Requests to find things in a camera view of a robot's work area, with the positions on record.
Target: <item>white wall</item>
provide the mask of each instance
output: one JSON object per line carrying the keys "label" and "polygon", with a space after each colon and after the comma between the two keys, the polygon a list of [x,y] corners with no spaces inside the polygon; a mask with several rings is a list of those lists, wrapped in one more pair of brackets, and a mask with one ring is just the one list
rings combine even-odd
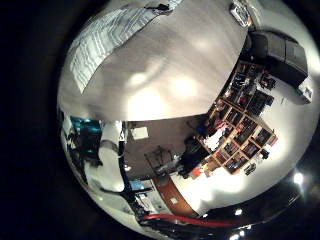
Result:
{"label": "white wall", "polygon": [[290,14],[283,17],[278,13],[262,10],[260,16],[263,27],[280,29],[297,39],[305,48],[309,77],[303,84],[314,90],[313,102],[304,104],[291,86],[277,81],[276,89],[269,93],[275,98],[273,105],[267,106],[261,117],[271,129],[275,129],[279,140],[272,148],[269,158],[257,165],[251,175],[246,176],[241,171],[232,176],[219,168],[210,178],[200,176],[195,180],[185,180],[177,175],[172,176],[181,194],[200,215],[211,208],[249,200],[279,182],[300,160],[317,126],[320,113],[320,60],[315,43],[306,28],[297,24],[299,20],[288,19]]}

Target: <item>wooden cabinet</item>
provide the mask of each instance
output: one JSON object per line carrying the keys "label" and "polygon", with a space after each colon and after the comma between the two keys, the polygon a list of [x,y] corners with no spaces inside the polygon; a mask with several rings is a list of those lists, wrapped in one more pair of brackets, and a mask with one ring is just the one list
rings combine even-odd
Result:
{"label": "wooden cabinet", "polygon": [[166,206],[174,215],[198,217],[198,214],[181,195],[170,176],[167,177],[164,184],[157,177],[153,179],[153,182]]}
{"label": "wooden cabinet", "polygon": [[227,125],[223,141],[212,151],[204,139],[198,137],[211,159],[230,174],[238,173],[266,144],[272,145],[276,139],[274,131],[260,117],[246,110],[263,70],[264,67],[257,64],[238,63],[231,75],[231,83],[218,97],[205,122],[208,129],[216,128],[221,122]]}

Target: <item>wall light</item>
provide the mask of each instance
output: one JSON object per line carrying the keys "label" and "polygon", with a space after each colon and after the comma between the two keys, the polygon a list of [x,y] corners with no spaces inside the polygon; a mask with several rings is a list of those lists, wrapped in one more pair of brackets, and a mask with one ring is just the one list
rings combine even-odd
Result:
{"label": "wall light", "polygon": [[301,185],[303,183],[303,174],[302,173],[296,173],[293,176],[293,182],[295,184]]}
{"label": "wall light", "polygon": [[240,216],[242,214],[242,209],[241,208],[238,208],[235,212],[234,212],[234,215],[236,216]]}
{"label": "wall light", "polygon": [[239,239],[239,235],[238,234],[233,234],[229,240],[238,240]]}
{"label": "wall light", "polygon": [[191,97],[197,93],[194,80],[188,78],[174,79],[171,84],[171,89],[174,94],[178,94],[180,97]]}

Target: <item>red cable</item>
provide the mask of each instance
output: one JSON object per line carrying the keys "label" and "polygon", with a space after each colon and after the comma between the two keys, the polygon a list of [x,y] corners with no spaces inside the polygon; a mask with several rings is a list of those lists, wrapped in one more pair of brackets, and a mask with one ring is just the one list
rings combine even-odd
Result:
{"label": "red cable", "polygon": [[228,221],[228,220],[208,220],[204,221],[201,219],[195,219],[195,218],[189,218],[189,217],[183,217],[183,216],[176,216],[171,214],[150,214],[147,216],[144,216],[144,219],[162,219],[162,220],[178,220],[185,223],[193,224],[193,225],[199,225],[199,226],[206,226],[206,227],[229,227],[236,225],[237,221]]}

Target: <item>cabinet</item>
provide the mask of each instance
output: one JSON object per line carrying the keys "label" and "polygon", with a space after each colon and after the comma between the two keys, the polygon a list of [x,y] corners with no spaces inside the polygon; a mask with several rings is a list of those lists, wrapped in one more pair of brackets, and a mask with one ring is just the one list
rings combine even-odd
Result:
{"label": "cabinet", "polygon": [[199,142],[211,155],[210,161],[215,161],[230,174],[237,174],[267,144],[272,145],[276,139],[274,131],[260,117],[247,110],[263,70],[264,67],[260,65],[242,61],[238,63],[231,75],[232,81],[209,110],[205,122],[208,129],[216,127],[217,122],[226,124],[223,141],[219,141],[219,146],[212,151],[206,146],[204,138],[198,136]]}

